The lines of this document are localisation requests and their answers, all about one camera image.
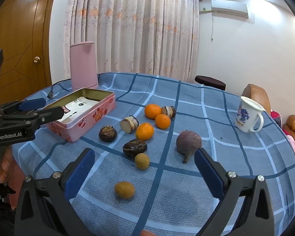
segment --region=air conditioner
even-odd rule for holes
[[[211,0],[214,12],[227,13],[249,18],[247,4],[229,0]]]

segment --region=door knob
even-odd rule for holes
[[[39,63],[40,62],[40,60],[41,60],[41,58],[39,57],[39,56],[36,56],[35,58],[34,58],[34,63]]]

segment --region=finger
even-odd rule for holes
[[[0,183],[6,183],[11,177],[11,164],[13,161],[12,147],[7,146],[2,157],[0,167]]]
[[[10,167],[13,161],[12,147],[7,146],[2,157],[1,168],[6,174],[9,174]]]
[[[141,231],[140,236],[157,236],[155,233],[150,232],[150,231]]]

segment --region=pink floral curtain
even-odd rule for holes
[[[193,82],[199,45],[199,0],[69,0],[69,48],[93,41],[98,72],[136,72]]]

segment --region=black stool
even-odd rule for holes
[[[203,85],[209,86],[209,87],[214,87],[219,90],[225,90],[225,88],[226,88],[226,84],[224,82],[219,81],[214,78],[211,78],[211,77],[197,75],[196,78],[194,78],[194,80],[197,83],[200,83],[200,84],[203,84]]]

